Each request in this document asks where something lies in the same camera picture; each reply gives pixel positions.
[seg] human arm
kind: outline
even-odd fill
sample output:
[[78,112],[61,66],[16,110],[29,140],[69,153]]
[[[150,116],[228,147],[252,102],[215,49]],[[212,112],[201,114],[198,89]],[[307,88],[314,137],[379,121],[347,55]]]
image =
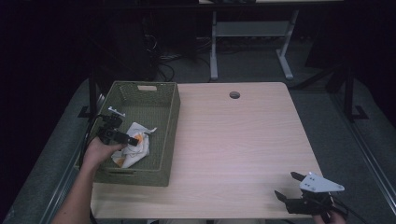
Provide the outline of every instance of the human arm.
[[99,165],[124,145],[107,146],[98,137],[92,139],[78,176],[52,223],[90,223],[93,178]]
[[[320,215],[312,216],[316,224],[325,224]],[[330,224],[347,224],[346,220],[338,213],[330,211]]]

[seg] human hand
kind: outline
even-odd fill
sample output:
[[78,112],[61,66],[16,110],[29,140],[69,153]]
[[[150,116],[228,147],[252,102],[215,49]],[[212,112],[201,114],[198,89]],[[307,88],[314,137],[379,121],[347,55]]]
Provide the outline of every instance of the human hand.
[[123,149],[124,147],[126,147],[126,145],[105,145],[104,143],[102,143],[99,137],[95,137],[88,145],[87,151],[84,155],[84,162],[82,163],[82,167],[86,167],[96,171],[103,161],[109,158],[115,151]]
[[[312,216],[316,224],[325,224],[320,215]],[[330,211],[330,224],[347,224],[346,220],[338,213]]]

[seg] table top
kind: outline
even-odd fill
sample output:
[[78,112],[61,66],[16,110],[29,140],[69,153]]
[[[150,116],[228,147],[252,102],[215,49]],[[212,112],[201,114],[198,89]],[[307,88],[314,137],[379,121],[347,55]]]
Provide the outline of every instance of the table top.
[[[169,186],[95,183],[98,218],[290,218],[274,190],[299,198],[294,171],[321,175],[283,83],[178,84]],[[240,98],[232,99],[231,91]]]

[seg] white cloth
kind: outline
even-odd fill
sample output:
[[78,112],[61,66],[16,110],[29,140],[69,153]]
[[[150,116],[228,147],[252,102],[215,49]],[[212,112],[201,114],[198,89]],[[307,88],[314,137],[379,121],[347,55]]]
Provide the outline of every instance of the white cloth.
[[149,136],[148,133],[153,133],[157,130],[154,128],[149,130],[142,125],[134,122],[129,128],[127,134],[130,137],[137,139],[139,142],[137,146],[128,145],[121,151],[116,151],[111,156],[111,159],[120,167],[128,168],[140,161],[149,154]]

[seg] green basket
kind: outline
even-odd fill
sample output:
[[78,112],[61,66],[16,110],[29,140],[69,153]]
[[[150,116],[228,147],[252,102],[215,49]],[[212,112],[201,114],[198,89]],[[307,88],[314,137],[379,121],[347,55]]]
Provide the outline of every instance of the green basket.
[[[132,165],[120,168],[113,160],[103,162],[96,172],[98,183],[166,187],[172,167],[180,97],[176,83],[115,81],[99,111],[110,115],[112,106],[126,117],[119,131],[127,133],[133,122],[148,129],[157,127],[149,136],[149,155]],[[98,119],[91,136],[103,125]]]

